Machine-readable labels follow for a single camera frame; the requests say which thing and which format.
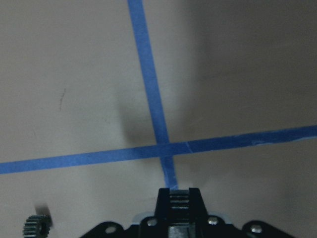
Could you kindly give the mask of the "left gripper black left-cam left finger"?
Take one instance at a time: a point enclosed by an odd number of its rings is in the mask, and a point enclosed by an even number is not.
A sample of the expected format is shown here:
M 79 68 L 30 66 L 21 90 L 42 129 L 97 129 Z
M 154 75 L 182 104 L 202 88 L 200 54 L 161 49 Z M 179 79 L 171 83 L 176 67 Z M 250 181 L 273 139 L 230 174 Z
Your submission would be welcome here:
M 168 216 L 170 210 L 170 189 L 160 188 L 154 215 L 141 221 L 142 238 L 167 238 Z

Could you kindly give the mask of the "left gripper black left-cam right finger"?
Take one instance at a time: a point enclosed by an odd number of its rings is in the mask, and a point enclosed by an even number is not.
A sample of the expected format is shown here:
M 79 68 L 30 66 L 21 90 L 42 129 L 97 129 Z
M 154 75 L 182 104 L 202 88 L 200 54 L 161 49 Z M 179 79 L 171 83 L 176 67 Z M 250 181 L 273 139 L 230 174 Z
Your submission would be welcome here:
M 189 188 L 189 228 L 190 238 L 221 238 L 224 220 L 210 215 L 198 188 Z

